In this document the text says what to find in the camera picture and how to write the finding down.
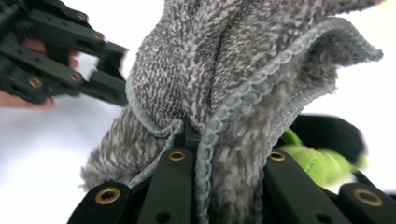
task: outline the white background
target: white background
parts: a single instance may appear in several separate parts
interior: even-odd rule
[[[64,0],[86,12],[92,27],[134,55],[162,15],[163,0]],[[305,112],[341,116],[365,136],[370,167],[365,171],[383,190],[396,190],[395,10],[372,8],[347,16],[376,47],[380,63],[341,69],[336,94]],[[93,58],[79,57],[88,74]],[[55,99],[51,111],[0,108],[0,211],[2,223],[65,223],[85,193],[80,167],[121,108],[81,96]]]

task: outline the green fuzzy toy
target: green fuzzy toy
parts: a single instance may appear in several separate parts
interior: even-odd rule
[[[331,149],[305,147],[291,129],[288,129],[281,139],[286,145],[278,149],[290,154],[312,180],[323,188],[346,179],[358,168],[367,164],[363,155],[360,155],[356,164],[351,164],[345,157]]]

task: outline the hand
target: hand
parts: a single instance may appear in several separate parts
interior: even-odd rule
[[[45,45],[40,40],[27,39],[22,44],[28,49],[32,49],[39,54],[46,55]],[[74,58],[77,55],[78,52],[76,50],[70,50],[69,66],[72,68],[76,68],[78,66],[78,61],[76,58]],[[35,105],[23,100],[20,97],[10,95],[4,91],[0,91],[0,107],[2,106],[47,110],[53,108],[54,101],[52,98],[49,98],[43,104]]]

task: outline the gray fuzzy towel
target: gray fuzzy towel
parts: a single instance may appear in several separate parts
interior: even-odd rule
[[[380,0],[165,0],[127,81],[130,107],[82,169],[85,188],[151,176],[189,119],[201,223],[261,222],[262,168],[304,106],[335,88],[338,66],[380,60],[334,15]]]

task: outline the fuzzy fabric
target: fuzzy fabric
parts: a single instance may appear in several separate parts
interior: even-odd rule
[[[335,88],[337,66],[380,60],[334,15],[379,0],[165,0],[127,81],[130,107],[82,169],[85,188],[151,176],[188,119],[201,134],[200,223],[261,223],[262,168],[304,106]]]

